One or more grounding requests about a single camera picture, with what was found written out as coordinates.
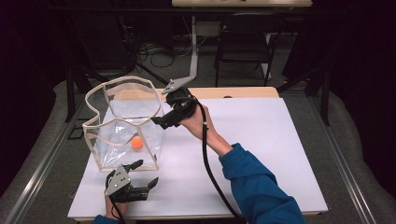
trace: white tabletop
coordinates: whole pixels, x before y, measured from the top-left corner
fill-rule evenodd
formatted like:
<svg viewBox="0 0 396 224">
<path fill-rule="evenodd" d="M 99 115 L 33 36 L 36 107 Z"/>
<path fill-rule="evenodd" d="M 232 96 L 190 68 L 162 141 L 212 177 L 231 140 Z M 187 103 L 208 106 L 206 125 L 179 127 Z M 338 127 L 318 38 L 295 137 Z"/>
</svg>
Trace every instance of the white tabletop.
<svg viewBox="0 0 396 224">
<path fill-rule="evenodd" d="M 200 102 L 209 106 L 218 132 L 256 155 L 276 175 L 278 185 L 296 199 L 303 213 L 328 210 L 283 99 L 204 99 Z M 130 173 L 135 187 L 144 187 L 157 176 L 158 185 L 151 190 L 147 201 L 131 203 L 125 217 L 231 217 L 206 173 L 201 146 L 184 127 L 166 129 L 159 157 L 160 170 Z M 208 157 L 224 194 L 239 211 L 230 183 L 223 177 L 218 156 L 210 148 Z M 99 173 L 91 156 L 69 217 L 93 219 L 105 213 L 106 176 L 107 173 Z"/>
<path fill-rule="evenodd" d="M 174 7 L 311 7 L 311 0 L 172 0 Z"/>
</svg>

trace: table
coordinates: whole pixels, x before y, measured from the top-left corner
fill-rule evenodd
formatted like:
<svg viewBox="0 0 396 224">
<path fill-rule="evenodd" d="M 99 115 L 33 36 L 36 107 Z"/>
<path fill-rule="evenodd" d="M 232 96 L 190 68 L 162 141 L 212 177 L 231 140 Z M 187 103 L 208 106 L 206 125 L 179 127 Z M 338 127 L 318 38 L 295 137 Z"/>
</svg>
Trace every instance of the table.
<svg viewBox="0 0 396 224">
<path fill-rule="evenodd" d="M 218 132 L 226 139 L 241 143 L 272 170 L 279 186 L 296 199 L 305 215 L 328 210 L 289 111 L 276 89 L 191 88 L 190 91 L 202 104 L 209 106 Z M 252 128 L 254 132 L 244 131 Z M 208 150 L 208 159 L 219 186 L 239 212 L 229 181 L 222 175 L 218 156 Z M 130 173 L 135 187 L 146 186 L 157 176 L 160 179 L 148 200 L 133 202 L 125 218 L 232 217 L 205 172 L 201 142 L 183 127 L 165 130 L 159 166 L 159 171 Z M 107 173 L 99 173 L 90 156 L 69 217 L 87 220 L 105 213 L 106 176 Z"/>
<path fill-rule="evenodd" d="M 172 6 L 174 7 L 311 7 L 311 0 L 172 0 Z M 184 86 L 186 83 L 194 80 L 197 76 L 198 66 L 198 49 L 196 43 L 196 19 L 192 16 L 191 21 L 191 67 L 190 75 L 188 77 L 182 77 L 174 80 L 174 83 L 169 84 L 167 88 L 170 90 Z M 262 72 L 266 74 L 268 64 L 262 64 Z"/>
</svg>

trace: person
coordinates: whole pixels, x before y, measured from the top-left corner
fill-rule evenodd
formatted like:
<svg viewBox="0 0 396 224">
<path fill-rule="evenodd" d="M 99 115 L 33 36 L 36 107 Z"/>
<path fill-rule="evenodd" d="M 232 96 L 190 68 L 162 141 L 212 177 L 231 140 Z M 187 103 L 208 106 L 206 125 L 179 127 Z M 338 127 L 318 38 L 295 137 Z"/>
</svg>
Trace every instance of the person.
<svg viewBox="0 0 396 224">
<path fill-rule="evenodd" d="M 305 223 L 297 202 L 277 185 L 274 174 L 239 143 L 230 145 L 216 131 L 208 107 L 203 105 L 203 108 L 206 143 L 219 155 L 224 177 L 231 181 L 233 196 L 247 223 Z M 197 106 L 194 114 L 180 124 L 202 140 L 203 122 L 202 111 Z"/>
</svg>

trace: gray carpet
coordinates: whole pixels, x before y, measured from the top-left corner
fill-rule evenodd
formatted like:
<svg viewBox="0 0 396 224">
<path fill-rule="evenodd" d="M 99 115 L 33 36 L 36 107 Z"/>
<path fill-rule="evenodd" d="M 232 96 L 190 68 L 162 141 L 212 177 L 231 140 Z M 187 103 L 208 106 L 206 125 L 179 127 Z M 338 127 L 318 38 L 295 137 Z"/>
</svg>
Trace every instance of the gray carpet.
<svg viewBox="0 0 396 224">
<path fill-rule="evenodd" d="M 270 86 L 279 86 L 286 80 L 281 76 L 281 71 L 288 57 L 292 38 L 284 37 L 278 45 L 279 48 L 276 52 L 272 73 L 273 77 L 269 82 Z M 198 77 L 188 84 L 189 87 L 212 87 L 214 85 L 213 53 L 214 47 L 210 41 L 205 42 L 200 47 Z M 170 62 L 170 58 L 155 55 L 152 61 L 154 64 L 159 65 L 158 62 L 167 64 L 166 60 Z M 153 66 L 150 58 L 144 61 L 144 65 L 165 79 L 185 77 L 190 71 L 190 57 L 177 57 L 171 66 L 165 68 Z M 261 75 L 259 70 L 253 70 L 251 66 L 239 66 L 236 68 L 240 70 L 230 70 L 229 66 L 224 66 L 221 73 L 226 75 L 228 74 L 227 71 L 242 72 L 245 70 L 253 74 L 253 76 L 259 77 Z M 163 88 L 163 84 L 154 80 L 147 73 L 139 72 L 138 70 L 134 73 L 152 80 L 156 87 Z M 245 85 L 260 86 L 261 83 L 258 83 L 257 80 L 222 79 L 220 81 L 220 86 Z M 302 93 L 304 86 L 305 83 L 300 83 L 289 91 L 281 93 L 281 97 L 285 99 L 288 106 L 324 198 L 331 205 L 331 210 L 327 213 L 305 217 L 306 222 L 319 224 L 362 223 L 346 188 L 345 181 L 340 175 L 337 164 L 334 162 L 332 145 L 321 125 L 321 120 L 317 116 L 317 109 L 312 104 L 314 99 L 305 98 Z M 57 137 L 63 131 L 63 121 L 66 113 L 64 83 L 59 85 L 56 91 L 58 95 L 57 103 L 48 124 L 40 138 L 37 139 L 32 153 L 11 184 L 11 188 L 0 200 L 1 222 L 7 219 L 29 179 L 34 175 L 35 169 L 40 165 L 48 150 L 53 148 L 57 142 Z M 361 187 L 363 195 L 366 196 L 366 202 L 374 214 L 376 223 L 396 223 L 396 202 L 378 186 L 370 170 L 362 161 L 359 134 L 343 103 L 334 95 L 331 95 L 329 112 L 331 130 L 345 156 L 348 166 Z M 68 125 L 80 126 L 83 121 L 78 119 L 87 119 L 87 116 L 87 112 L 83 109 L 80 114 L 77 114 L 74 122 Z M 78 136 L 78 130 L 72 136 Z M 55 163 L 53 163 L 34 201 L 32 204 L 28 204 L 26 214 L 21 217 L 21 223 L 76 223 L 76 221 L 67 218 L 67 213 L 73 201 L 73 192 L 78 188 L 89 154 L 90 151 L 83 139 L 64 140 L 59 144 L 59 154 L 57 154 Z M 210 219 L 179 222 L 138 221 L 138 223 L 231 223 L 231 221 Z"/>
</svg>

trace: hand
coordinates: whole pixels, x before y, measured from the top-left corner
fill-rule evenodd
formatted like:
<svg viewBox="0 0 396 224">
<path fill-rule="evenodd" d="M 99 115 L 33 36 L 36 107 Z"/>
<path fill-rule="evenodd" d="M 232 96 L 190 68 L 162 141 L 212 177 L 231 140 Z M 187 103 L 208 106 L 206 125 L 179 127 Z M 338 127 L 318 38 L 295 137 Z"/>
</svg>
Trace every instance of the hand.
<svg viewBox="0 0 396 224">
<path fill-rule="evenodd" d="M 219 156 L 225 155 L 227 152 L 231 151 L 233 147 L 224 140 L 224 138 L 216 132 L 215 126 L 213 124 L 212 118 L 210 118 L 209 109 L 207 106 L 203 105 L 205 115 L 206 115 L 206 127 L 207 127 L 207 145 L 210 146 Z M 198 139 L 203 140 L 203 127 L 204 119 L 202 116 L 202 111 L 199 106 L 195 108 L 194 114 L 183 119 L 180 124 L 186 127 L 192 135 Z"/>
<path fill-rule="evenodd" d="M 117 212 L 116 208 L 113 208 L 113 204 L 111 203 L 110 199 L 108 197 L 105 197 L 105 200 L 106 200 L 106 217 L 119 220 L 119 213 Z M 116 203 L 116 206 L 119 208 L 123 216 L 128 211 L 128 203 Z"/>
</svg>

